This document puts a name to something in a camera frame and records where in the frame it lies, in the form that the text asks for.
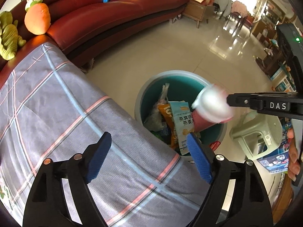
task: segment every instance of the human hand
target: human hand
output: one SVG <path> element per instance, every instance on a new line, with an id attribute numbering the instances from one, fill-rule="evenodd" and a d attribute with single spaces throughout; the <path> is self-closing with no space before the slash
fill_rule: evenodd
<path id="1" fill-rule="evenodd" d="M 296 175 L 299 174 L 301 166 L 298 162 L 299 154 L 298 154 L 296 145 L 294 144 L 294 130 L 293 129 L 289 129 L 287 131 L 287 137 L 291 138 L 291 143 L 290 143 L 289 151 L 288 151 L 289 162 L 288 162 L 287 174 L 293 181 L 295 181 Z"/>

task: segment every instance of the orange carrot plush toy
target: orange carrot plush toy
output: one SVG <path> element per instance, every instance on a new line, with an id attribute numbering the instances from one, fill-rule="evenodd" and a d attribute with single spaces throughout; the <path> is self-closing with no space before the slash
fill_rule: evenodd
<path id="1" fill-rule="evenodd" d="M 51 15 L 43 0 L 26 0 L 24 24 L 35 35 L 45 34 L 51 26 Z"/>

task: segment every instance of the light blue food packet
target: light blue food packet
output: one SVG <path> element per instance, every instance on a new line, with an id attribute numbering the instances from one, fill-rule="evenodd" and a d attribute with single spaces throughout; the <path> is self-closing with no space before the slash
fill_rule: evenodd
<path id="1" fill-rule="evenodd" d="M 175 122 L 181 155 L 189 153 L 187 135 L 194 132 L 194 122 L 189 110 L 188 102 L 169 102 Z"/>

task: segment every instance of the green plush toy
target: green plush toy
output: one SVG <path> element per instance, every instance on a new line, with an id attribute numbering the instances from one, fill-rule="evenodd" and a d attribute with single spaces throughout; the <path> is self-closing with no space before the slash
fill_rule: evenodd
<path id="1" fill-rule="evenodd" d="M 26 40 L 19 36 L 17 25 L 17 20 L 13 23 L 11 12 L 4 11 L 0 13 L 0 55 L 5 60 L 14 58 L 18 46 L 22 47 L 26 43 Z"/>

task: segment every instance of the pink cup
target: pink cup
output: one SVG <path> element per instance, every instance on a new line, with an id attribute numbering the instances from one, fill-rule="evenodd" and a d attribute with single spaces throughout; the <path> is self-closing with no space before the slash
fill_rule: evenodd
<path id="1" fill-rule="evenodd" d="M 226 123 L 233 117 L 227 104 L 227 93 L 217 85 L 209 85 L 198 94 L 192 104 L 195 132 L 200 132 L 218 123 Z"/>

